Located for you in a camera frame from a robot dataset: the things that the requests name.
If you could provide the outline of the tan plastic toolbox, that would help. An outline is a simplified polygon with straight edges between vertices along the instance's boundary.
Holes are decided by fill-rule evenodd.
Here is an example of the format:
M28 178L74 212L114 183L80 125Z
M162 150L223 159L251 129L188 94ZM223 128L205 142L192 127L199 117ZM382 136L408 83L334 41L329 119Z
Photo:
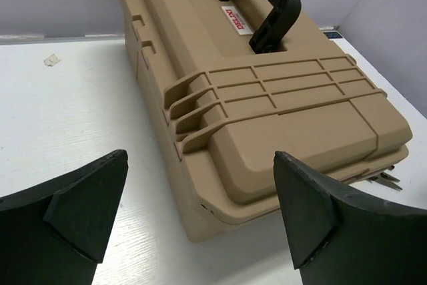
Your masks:
M197 243L280 209L274 155L351 184L404 160L409 123L301 10L256 54L234 2L120 0L125 46Z

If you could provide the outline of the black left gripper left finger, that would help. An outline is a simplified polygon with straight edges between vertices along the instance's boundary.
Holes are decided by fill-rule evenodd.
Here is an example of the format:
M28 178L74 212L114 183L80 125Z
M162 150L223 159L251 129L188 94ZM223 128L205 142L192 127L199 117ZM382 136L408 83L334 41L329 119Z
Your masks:
M1 197L2 284L91 284L103 262L128 172L115 150Z

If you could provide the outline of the yellow needle-nose pliers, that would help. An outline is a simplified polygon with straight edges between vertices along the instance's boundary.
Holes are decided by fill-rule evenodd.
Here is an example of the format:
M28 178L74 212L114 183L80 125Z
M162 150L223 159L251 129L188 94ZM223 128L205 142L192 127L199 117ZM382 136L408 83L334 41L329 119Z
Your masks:
M391 188L396 191L402 191L403 188L399 185L400 180L397 177L394 177L390 174L391 171L393 171L395 168L395 165L391 165L389 168L385 169L382 172L375 173L373 176L370 176L368 178L368 181L370 183L376 182L377 184L386 186L388 188Z

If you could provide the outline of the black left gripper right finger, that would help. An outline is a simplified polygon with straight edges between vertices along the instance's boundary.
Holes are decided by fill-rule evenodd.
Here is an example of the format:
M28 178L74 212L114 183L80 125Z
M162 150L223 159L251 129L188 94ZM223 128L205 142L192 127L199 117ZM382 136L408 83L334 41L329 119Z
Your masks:
M274 181L304 284L425 284L426 211L367 194L286 152Z

